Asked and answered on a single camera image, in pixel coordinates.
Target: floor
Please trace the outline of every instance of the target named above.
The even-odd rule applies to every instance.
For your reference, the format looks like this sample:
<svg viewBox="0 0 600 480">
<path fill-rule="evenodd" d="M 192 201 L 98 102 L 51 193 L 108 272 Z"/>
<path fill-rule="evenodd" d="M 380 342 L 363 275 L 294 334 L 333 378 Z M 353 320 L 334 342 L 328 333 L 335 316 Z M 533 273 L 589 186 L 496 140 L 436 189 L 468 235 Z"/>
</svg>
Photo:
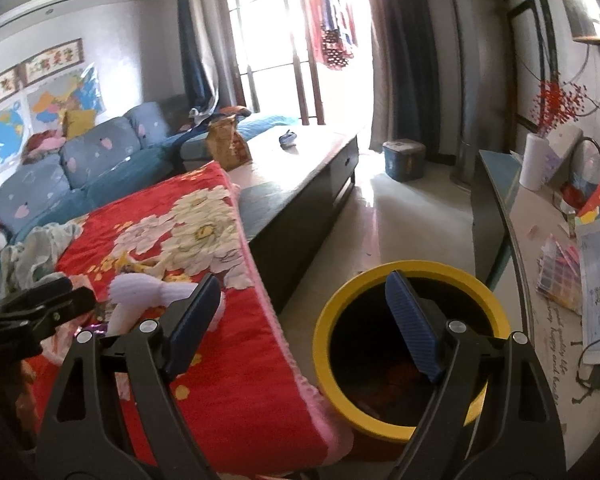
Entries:
<svg viewBox="0 0 600 480">
<path fill-rule="evenodd" d="M 361 153 L 356 187 L 329 237 L 280 315 L 289 346 L 315 384 L 311 341 L 331 295 L 357 273 L 395 260 L 435 260 L 474 273 L 470 196 L 449 179 L 452 168 L 429 164 L 426 176 L 400 184 L 384 158 Z M 380 480 L 392 464 L 339 463 L 321 480 Z"/>
</svg>

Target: bucket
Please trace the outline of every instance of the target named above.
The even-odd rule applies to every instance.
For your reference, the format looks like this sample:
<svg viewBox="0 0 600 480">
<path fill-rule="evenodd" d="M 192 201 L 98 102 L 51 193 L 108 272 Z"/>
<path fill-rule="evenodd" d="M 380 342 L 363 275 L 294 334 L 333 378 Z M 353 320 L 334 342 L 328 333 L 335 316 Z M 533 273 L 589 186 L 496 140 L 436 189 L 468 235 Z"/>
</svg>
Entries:
<svg viewBox="0 0 600 480">
<path fill-rule="evenodd" d="M 435 262 L 385 264 L 357 275 L 325 305 L 314 331 L 313 358 L 320 390 L 360 432 L 408 442 L 434 386 L 419 373 L 384 299 L 393 270 L 407 277 L 421 298 L 435 301 L 448 319 L 478 334 L 507 338 L 510 326 L 491 291 L 466 272 Z M 465 425 L 484 403 L 486 377 L 478 377 Z"/>
</svg>

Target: floral blanket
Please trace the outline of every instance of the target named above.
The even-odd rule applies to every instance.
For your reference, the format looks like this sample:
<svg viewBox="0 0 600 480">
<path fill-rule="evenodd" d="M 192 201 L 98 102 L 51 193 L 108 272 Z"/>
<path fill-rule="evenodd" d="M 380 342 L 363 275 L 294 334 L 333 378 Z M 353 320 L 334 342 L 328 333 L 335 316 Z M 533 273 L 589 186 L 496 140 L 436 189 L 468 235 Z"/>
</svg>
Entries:
<svg viewBox="0 0 600 480">
<path fill-rule="evenodd" d="M 352 434 L 291 357 L 232 189 L 212 162 L 97 209 L 57 270 L 86 274 L 99 301 L 107 299 L 120 262 L 167 281 L 198 282 L 214 273 L 224 285 L 224 316 L 171 385 L 207 459 L 216 471 L 244 475 L 335 462 L 349 452 Z M 42 410 L 58 368 L 41 356 L 32 364 Z M 132 400 L 122 401 L 132 443 L 139 458 L 152 462 Z"/>
</svg>

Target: red berry branch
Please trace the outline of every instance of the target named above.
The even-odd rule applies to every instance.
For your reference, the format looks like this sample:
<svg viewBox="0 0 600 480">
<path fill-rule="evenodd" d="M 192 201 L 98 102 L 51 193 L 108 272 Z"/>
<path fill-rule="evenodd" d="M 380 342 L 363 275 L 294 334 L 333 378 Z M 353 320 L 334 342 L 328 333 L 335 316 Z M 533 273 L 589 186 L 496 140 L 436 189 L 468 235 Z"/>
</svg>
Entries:
<svg viewBox="0 0 600 480">
<path fill-rule="evenodd" d="M 533 118 L 538 122 L 538 134 L 545 137 L 560 124 L 577 122 L 584 111 L 584 101 L 588 99 L 586 86 L 541 81 L 540 92 L 534 98 L 536 109 L 533 111 Z"/>
</svg>

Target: brown paper bag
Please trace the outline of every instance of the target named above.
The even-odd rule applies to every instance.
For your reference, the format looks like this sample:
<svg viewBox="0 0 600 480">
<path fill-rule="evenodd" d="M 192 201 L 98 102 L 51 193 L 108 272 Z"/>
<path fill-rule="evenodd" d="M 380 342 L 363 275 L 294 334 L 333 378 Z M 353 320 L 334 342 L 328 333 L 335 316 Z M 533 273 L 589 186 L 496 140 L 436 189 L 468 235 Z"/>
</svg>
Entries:
<svg viewBox="0 0 600 480">
<path fill-rule="evenodd" d="M 213 121 L 206 136 L 206 147 L 222 169 L 231 171 L 251 162 L 247 141 L 235 129 L 235 115 Z"/>
</svg>

